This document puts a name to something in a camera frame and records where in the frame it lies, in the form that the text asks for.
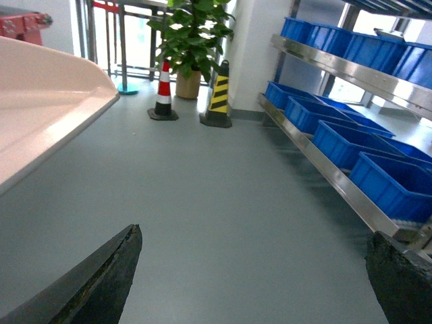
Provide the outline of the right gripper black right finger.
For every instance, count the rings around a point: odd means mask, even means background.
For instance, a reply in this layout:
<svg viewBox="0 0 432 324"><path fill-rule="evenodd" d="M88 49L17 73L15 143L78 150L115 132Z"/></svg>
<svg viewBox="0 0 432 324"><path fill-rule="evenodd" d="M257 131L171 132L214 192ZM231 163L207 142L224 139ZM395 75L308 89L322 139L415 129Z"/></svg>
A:
<svg viewBox="0 0 432 324"><path fill-rule="evenodd" d="M389 323L431 322L431 262L379 231L367 242L365 260Z"/></svg>

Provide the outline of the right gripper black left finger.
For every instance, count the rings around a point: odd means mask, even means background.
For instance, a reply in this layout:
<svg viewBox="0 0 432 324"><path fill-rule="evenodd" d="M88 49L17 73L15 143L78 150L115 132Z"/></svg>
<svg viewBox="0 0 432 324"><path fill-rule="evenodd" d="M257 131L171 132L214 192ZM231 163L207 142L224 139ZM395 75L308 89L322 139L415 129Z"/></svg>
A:
<svg viewBox="0 0 432 324"><path fill-rule="evenodd" d="M118 323L141 249L142 232L131 224L1 322Z"/></svg>

